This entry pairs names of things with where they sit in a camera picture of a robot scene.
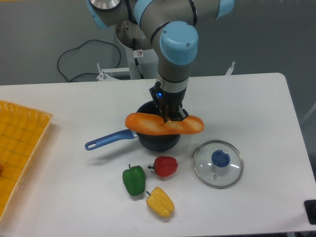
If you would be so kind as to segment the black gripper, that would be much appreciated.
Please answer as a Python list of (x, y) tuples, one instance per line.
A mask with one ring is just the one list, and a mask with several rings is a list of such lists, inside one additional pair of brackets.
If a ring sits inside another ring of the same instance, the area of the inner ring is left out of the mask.
[(163, 117), (164, 123), (167, 123), (170, 118), (183, 121), (189, 116), (188, 112), (183, 109), (182, 104), (186, 89), (177, 93), (167, 92), (161, 88), (161, 82), (157, 81), (149, 91), (158, 109), (158, 114)]

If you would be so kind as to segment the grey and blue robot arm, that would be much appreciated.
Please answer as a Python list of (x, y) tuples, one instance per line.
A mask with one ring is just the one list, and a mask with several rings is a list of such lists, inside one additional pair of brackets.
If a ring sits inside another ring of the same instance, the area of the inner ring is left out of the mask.
[(131, 21), (158, 56), (158, 77), (150, 89), (164, 121), (183, 121), (182, 101), (198, 52), (196, 25), (230, 13), (233, 0), (88, 0), (97, 22), (109, 27)]

